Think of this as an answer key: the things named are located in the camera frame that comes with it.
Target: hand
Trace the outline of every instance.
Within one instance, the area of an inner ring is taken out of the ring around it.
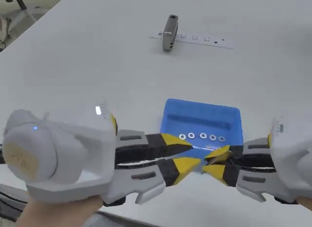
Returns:
[[[297,198],[297,203],[312,211],[312,199],[299,197]]]
[[[103,206],[100,196],[65,204],[47,204],[30,200],[17,227],[81,227]]]

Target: blue tray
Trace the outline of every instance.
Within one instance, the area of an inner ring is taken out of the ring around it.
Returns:
[[[176,157],[200,158],[202,165],[205,164],[203,159],[211,151],[225,145],[243,145],[244,142],[239,109],[178,99],[167,100],[160,132],[177,137],[185,134],[186,141],[193,145],[193,149]],[[190,132],[195,134],[195,138],[188,137]],[[200,138],[200,133],[207,134],[207,138]],[[216,135],[215,141],[209,139],[211,134]],[[219,141],[219,136],[224,137],[225,141]]]

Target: washer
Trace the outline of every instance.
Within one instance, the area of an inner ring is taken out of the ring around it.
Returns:
[[[211,134],[211,135],[209,136],[209,139],[210,139],[211,141],[215,141],[215,140],[216,140],[216,135]]]
[[[194,133],[189,133],[187,136],[188,136],[189,138],[194,138],[194,137],[195,137],[195,134],[194,134]]]
[[[183,133],[181,133],[181,134],[179,135],[179,138],[182,139],[182,140],[185,140],[185,139],[186,139],[186,135],[183,134]]]
[[[220,142],[225,142],[225,138],[222,137],[222,136],[220,136],[218,139],[219,139]]]
[[[200,133],[200,138],[202,138],[202,139],[205,139],[205,138],[207,138],[207,134],[205,134],[205,133]]]

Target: white table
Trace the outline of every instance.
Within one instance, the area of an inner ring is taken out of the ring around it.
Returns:
[[[167,98],[241,110],[244,139],[266,136],[274,115],[312,110],[312,0],[62,0],[0,55],[0,125],[17,108],[54,120],[102,95],[119,128],[159,132]],[[148,38],[179,30],[225,36],[234,50]],[[24,188],[2,165],[0,183]],[[309,225],[312,213],[271,197],[260,204],[208,175],[191,174],[143,206],[103,208],[164,227]]]

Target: white chair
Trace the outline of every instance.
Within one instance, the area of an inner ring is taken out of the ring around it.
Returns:
[[[6,0],[6,1],[10,3],[14,2],[14,0]],[[33,23],[35,23],[37,20],[34,18],[34,15],[44,15],[48,11],[47,9],[42,9],[40,7],[27,8],[23,0],[16,0],[16,2],[19,4],[20,10],[10,12],[8,15],[2,15],[2,23],[5,24],[5,22],[3,22],[4,21],[3,18],[8,22],[6,36],[8,35],[10,36],[11,30],[14,27],[16,27],[16,25],[18,25],[24,18],[30,18],[33,21]],[[2,37],[1,32],[4,33],[3,26],[2,31],[0,30],[0,37]]]

